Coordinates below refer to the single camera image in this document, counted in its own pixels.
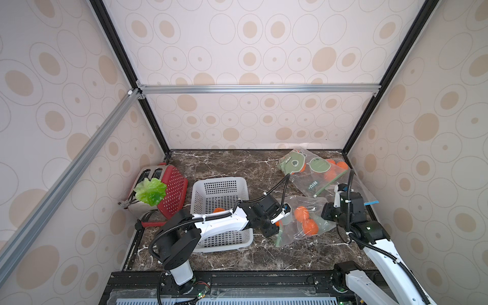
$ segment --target white plastic basket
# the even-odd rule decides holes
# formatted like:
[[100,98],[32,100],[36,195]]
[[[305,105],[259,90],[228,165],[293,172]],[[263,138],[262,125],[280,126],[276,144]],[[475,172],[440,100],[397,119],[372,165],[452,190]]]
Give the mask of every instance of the white plastic basket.
[[[238,198],[249,200],[247,183],[242,177],[200,180],[193,185],[190,213],[209,214],[218,207],[229,210]],[[226,232],[200,241],[193,252],[239,249],[249,246],[252,239],[252,229]]]

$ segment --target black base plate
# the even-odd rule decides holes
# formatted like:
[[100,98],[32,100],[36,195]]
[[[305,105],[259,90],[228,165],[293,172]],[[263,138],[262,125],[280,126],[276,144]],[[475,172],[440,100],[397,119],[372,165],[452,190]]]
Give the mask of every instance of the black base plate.
[[[385,286],[385,280],[378,270],[366,270],[368,277],[379,287]],[[210,283],[211,293],[229,288],[297,288],[315,291],[317,294],[328,293],[338,301],[353,301],[355,295],[348,291],[337,292],[331,284],[332,271],[194,271],[196,281]],[[105,305],[112,290],[154,289],[158,286],[161,273],[158,271],[114,272],[110,276],[99,305]],[[171,275],[162,276],[161,295],[193,298],[198,291],[181,295],[179,287]]]

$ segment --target vent grille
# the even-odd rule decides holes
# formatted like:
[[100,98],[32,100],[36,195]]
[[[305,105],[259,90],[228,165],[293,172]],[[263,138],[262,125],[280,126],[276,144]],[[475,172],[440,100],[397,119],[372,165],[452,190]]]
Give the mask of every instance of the vent grille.
[[[190,299],[161,299],[163,305],[173,305]],[[156,299],[117,299],[117,305],[158,305]],[[217,298],[202,299],[198,305],[338,305],[334,297],[301,298]]]

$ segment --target green cartoon print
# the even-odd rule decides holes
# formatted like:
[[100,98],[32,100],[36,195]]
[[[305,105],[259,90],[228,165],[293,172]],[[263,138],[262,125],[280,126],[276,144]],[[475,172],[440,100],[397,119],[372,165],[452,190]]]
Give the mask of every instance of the green cartoon print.
[[305,157],[301,151],[291,151],[286,159],[280,163],[282,171],[286,174],[301,172],[305,169]]
[[317,173],[325,173],[330,169],[330,163],[322,158],[313,158],[307,164],[311,170]]

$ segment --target white enclosure wall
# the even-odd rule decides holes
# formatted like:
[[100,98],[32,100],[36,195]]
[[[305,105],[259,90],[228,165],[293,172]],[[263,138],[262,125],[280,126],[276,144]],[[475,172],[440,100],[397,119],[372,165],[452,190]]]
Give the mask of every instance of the white enclosure wall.
[[[104,2],[139,81],[150,85],[378,83],[423,4]],[[273,149],[302,144],[338,149],[370,97],[371,93],[351,92],[198,94],[152,95],[149,100],[170,148]]]
[[488,303],[488,0],[432,15],[349,154],[442,305]]
[[[0,249],[126,96],[85,0],[0,4]],[[163,153],[135,104],[0,289],[2,305],[95,305],[135,219],[127,198]]]

